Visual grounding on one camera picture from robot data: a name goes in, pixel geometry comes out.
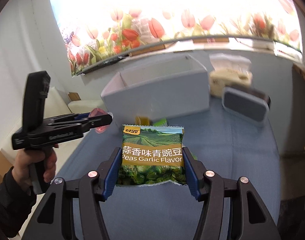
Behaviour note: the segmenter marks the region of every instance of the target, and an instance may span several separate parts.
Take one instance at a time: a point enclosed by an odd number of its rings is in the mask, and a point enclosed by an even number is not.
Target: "floral curtain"
[[[72,75],[129,49],[201,35],[273,39],[300,49],[292,0],[50,0]]]

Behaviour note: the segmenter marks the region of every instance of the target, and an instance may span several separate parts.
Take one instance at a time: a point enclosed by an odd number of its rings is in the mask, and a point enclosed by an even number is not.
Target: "table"
[[[224,111],[211,99],[208,111],[169,119],[183,126],[183,144],[209,170],[223,178],[249,178],[275,223],[280,206],[279,154],[269,122],[262,128]],[[78,179],[107,160],[122,145],[122,132],[113,124],[102,134],[90,131],[63,165],[57,177]],[[193,239],[202,203],[188,186],[166,183],[147,187],[115,187],[100,203],[111,240]],[[76,236],[82,240],[78,200],[74,200]],[[229,199],[225,199],[220,239],[226,239]]]

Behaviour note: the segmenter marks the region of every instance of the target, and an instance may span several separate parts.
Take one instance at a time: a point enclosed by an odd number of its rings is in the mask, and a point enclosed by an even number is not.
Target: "hand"
[[[45,153],[37,150],[19,150],[15,158],[14,168],[11,174],[17,184],[23,191],[27,191],[32,185],[29,177],[28,166],[32,163],[38,163],[45,159]],[[51,151],[50,156],[46,160],[44,181],[50,182],[55,177],[57,156],[54,150]]]

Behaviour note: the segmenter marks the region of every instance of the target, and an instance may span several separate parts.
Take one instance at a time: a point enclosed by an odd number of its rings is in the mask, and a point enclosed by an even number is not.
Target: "wrist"
[[[27,192],[27,190],[29,189],[30,185],[27,183],[27,180],[24,180],[24,179],[21,178],[21,176],[17,173],[17,170],[16,170],[15,167],[12,169],[11,174],[12,174],[14,180],[16,181],[16,183],[18,184],[18,186],[24,192]]]

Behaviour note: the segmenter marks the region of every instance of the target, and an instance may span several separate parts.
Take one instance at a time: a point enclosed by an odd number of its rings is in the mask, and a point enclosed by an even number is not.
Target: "person's arm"
[[[45,159],[41,151],[19,150],[14,167],[7,172],[0,184],[0,229],[7,237],[15,237],[36,203],[31,187],[28,166]],[[45,182],[55,176],[56,154],[53,151],[47,159]]]

